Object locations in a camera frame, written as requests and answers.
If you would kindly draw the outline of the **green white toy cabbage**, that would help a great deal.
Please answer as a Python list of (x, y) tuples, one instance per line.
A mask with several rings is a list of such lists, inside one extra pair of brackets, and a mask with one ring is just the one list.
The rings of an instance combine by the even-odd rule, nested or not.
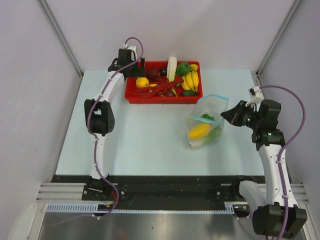
[(215, 142), (223, 131), (223, 122), (205, 113), (201, 116), (191, 116), (187, 120), (187, 141), (192, 148)]

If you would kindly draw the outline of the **clear zip top bag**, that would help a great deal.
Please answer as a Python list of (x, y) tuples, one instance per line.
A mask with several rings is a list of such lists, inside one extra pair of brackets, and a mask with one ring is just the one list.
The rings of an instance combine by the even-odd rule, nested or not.
[(192, 148), (217, 141), (224, 129), (221, 113), (228, 108), (227, 97), (209, 94), (200, 98), (186, 121), (186, 139)]

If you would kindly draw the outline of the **yellow toy mango slice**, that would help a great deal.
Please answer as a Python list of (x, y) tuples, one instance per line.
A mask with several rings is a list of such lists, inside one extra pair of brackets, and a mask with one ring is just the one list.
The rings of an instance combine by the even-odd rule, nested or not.
[(189, 139), (200, 139), (205, 137), (211, 131), (211, 124), (209, 123), (201, 123), (194, 126), (192, 129), (188, 131)]

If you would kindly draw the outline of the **dark green toy avocado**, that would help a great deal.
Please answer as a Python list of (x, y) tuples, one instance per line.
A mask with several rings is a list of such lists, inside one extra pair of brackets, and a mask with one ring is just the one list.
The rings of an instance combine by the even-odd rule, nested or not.
[(193, 90), (184, 90), (180, 94), (181, 97), (196, 97), (197, 95), (198, 95), (198, 93)]

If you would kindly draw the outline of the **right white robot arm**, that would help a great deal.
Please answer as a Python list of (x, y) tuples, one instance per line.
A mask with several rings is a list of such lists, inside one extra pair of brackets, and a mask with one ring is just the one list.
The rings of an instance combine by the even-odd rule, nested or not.
[(257, 235), (294, 239), (308, 217), (293, 195), (286, 165), (284, 134), (277, 128), (281, 104), (269, 99), (254, 103), (241, 100), (220, 115), (231, 125), (252, 129), (252, 142), (262, 162), (266, 192), (252, 180), (242, 180), (230, 188), (231, 196), (246, 200), (252, 210), (252, 226)]

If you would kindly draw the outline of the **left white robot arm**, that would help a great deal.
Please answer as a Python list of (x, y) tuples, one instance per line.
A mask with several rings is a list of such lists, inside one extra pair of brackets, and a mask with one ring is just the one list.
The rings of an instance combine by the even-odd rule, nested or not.
[(108, 67), (107, 78), (95, 98), (84, 102), (85, 124), (93, 140), (93, 166), (84, 185), (83, 201), (107, 200), (116, 190), (105, 179), (109, 175), (104, 163), (105, 140), (115, 127), (111, 103), (128, 77), (142, 77), (145, 74), (145, 60), (138, 56), (135, 45), (118, 50), (118, 57)]

